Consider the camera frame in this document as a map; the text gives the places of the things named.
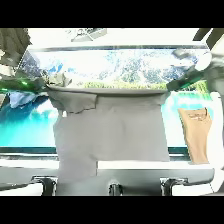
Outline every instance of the brown garment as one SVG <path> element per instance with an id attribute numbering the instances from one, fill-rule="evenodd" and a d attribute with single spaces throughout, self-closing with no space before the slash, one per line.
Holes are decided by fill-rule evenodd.
<path id="1" fill-rule="evenodd" d="M 179 114 L 192 162 L 195 164 L 208 163 L 207 136 L 212 120 L 207 109 L 185 110 L 180 108 Z"/>

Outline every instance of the gray cloth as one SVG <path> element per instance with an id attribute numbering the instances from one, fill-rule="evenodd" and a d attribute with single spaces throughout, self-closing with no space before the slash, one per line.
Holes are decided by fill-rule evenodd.
<path id="1" fill-rule="evenodd" d="M 160 110 L 166 91 L 58 89 L 48 94 L 59 110 L 54 135 L 60 182 L 95 176 L 97 161 L 169 161 Z"/>

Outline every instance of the turquoise water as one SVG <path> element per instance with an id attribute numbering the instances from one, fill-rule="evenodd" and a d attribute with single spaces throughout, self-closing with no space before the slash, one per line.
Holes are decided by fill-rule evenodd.
<path id="1" fill-rule="evenodd" d="M 167 146 L 185 147 L 178 108 L 199 109 L 207 107 L 213 117 L 211 98 L 197 92 L 173 92 L 162 106 Z M 58 112 L 50 100 L 39 105 L 1 110 L 0 147 L 55 147 L 53 125 Z"/>

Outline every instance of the gray fabric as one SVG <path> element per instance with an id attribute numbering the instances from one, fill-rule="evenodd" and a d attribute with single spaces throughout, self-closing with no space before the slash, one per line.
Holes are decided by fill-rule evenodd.
<path id="1" fill-rule="evenodd" d="M 60 115 L 54 126 L 60 182 L 96 175 L 97 161 L 169 161 L 161 104 L 168 94 L 133 97 L 49 91 Z M 62 117 L 62 110 L 67 117 Z"/>

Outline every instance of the tan fabric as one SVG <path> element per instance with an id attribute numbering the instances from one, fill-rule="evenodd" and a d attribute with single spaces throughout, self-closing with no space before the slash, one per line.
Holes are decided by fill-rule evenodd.
<path id="1" fill-rule="evenodd" d="M 179 114 L 192 162 L 195 164 L 208 163 L 206 146 L 212 120 L 207 109 L 185 110 L 180 108 Z"/>

